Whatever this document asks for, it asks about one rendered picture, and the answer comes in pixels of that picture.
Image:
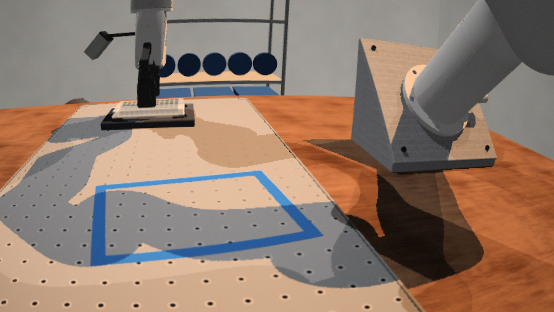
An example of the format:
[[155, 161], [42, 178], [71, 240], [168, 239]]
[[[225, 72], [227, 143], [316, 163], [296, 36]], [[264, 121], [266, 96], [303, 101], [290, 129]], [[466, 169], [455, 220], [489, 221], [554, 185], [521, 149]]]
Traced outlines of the blue taped rectangle outline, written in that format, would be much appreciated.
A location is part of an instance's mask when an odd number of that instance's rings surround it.
[[[225, 244], [218, 244], [218, 245], [105, 256], [106, 190], [195, 182], [195, 181], [206, 181], [206, 180], [216, 180], [216, 179], [226, 179], [226, 178], [236, 178], [236, 177], [246, 177], [246, 176], [255, 176], [258, 179], [258, 181], [265, 187], [265, 189], [282, 206], [282, 208], [302, 228], [303, 231], [297, 232], [297, 233], [267, 237], [267, 238], [260, 238], [260, 239], [225, 243]], [[208, 175], [208, 176], [187, 177], [187, 178], [98, 185], [95, 188], [95, 198], [94, 198], [90, 266], [148, 262], [148, 261], [158, 261], [158, 260], [168, 260], [168, 259], [219, 254], [219, 253], [226, 253], [226, 252], [233, 252], [233, 251], [240, 251], [240, 250], [284, 244], [289, 242], [321, 237], [321, 236], [324, 236], [324, 235], [301, 213], [301, 211], [275, 186], [275, 184], [261, 170]]]

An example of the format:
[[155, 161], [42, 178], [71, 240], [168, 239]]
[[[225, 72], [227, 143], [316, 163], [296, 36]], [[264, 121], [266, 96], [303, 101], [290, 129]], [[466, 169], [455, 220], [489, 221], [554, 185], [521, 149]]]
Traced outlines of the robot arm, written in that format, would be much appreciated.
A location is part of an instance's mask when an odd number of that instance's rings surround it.
[[478, 0], [429, 63], [409, 70], [403, 95], [421, 125], [454, 136], [522, 62], [554, 76], [554, 0]]

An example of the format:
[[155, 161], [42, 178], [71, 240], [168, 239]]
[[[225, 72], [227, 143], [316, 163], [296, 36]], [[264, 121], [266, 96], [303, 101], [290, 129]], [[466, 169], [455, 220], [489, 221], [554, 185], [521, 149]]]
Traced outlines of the beige perforated base plate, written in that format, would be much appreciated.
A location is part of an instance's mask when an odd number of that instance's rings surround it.
[[[426, 312], [246, 97], [184, 103], [116, 130], [82, 105], [0, 189], [0, 312]], [[96, 186], [259, 170], [324, 236], [90, 266]], [[302, 231], [255, 176], [106, 190], [105, 256]]]

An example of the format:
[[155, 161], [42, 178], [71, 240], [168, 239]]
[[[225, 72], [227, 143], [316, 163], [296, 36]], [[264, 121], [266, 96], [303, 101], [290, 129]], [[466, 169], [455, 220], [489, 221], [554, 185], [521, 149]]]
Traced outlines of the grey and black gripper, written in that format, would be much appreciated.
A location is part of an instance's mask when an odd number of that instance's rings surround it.
[[130, 10], [130, 13], [136, 13], [135, 67], [139, 70], [138, 108], [155, 107], [156, 96], [160, 95], [160, 75], [156, 74], [159, 74], [159, 67], [163, 68], [166, 63], [166, 11], [173, 11], [173, 8]]

